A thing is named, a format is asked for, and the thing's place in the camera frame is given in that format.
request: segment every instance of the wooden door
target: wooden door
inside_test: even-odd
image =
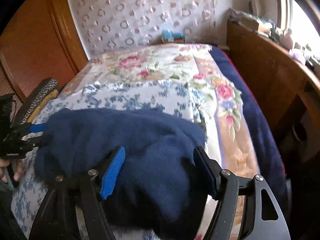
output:
[[[62,86],[75,73],[60,45],[47,0],[26,0],[0,36],[0,50],[14,82],[28,96],[47,77]]]

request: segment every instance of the window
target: window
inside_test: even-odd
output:
[[[292,29],[292,40],[320,57],[320,36],[312,22],[295,0],[278,0],[278,24],[282,30]]]
[[[320,36],[308,16],[295,0],[292,0],[290,28],[292,29],[292,39],[294,42],[298,42],[302,46],[308,44],[313,54],[317,57],[320,56]]]

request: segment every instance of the blue floral fabric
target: blue floral fabric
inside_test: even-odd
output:
[[[176,115],[191,122],[199,123],[206,132],[206,115],[202,113],[201,104],[205,98],[199,91],[174,84],[169,80],[111,83],[100,85],[88,84],[82,91],[67,97],[50,101],[40,112],[34,123],[45,123],[57,111],[85,108],[109,108],[116,110],[134,110],[158,108],[164,113]],[[38,136],[29,134],[27,138]],[[34,160],[37,149],[27,153],[24,159],[26,174],[20,186],[13,194],[11,209],[25,236],[28,238],[33,220],[47,192],[47,187],[34,173]],[[77,219],[82,239],[88,239],[82,211],[77,208]],[[156,240],[153,231],[127,230],[112,228],[116,239]]]

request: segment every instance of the wooden wardrobe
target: wooden wardrobe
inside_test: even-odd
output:
[[[17,108],[41,80],[62,87],[87,62],[74,25],[61,30],[61,18],[72,22],[67,0],[26,0],[0,35],[0,95],[16,93]],[[78,51],[66,46],[71,40]]]

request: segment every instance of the metal bolt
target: metal bolt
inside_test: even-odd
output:
[[[257,181],[263,181],[263,177],[261,175],[256,175],[255,178]]]
[[[97,171],[96,171],[96,170],[89,170],[89,171],[88,171],[88,174],[89,174],[90,176],[94,176],[94,175],[97,174]]]
[[[63,176],[62,175],[59,175],[55,178],[56,182],[60,182],[63,180]]]
[[[231,174],[229,170],[222,170],[221,173],[225,176],[229,176]]]

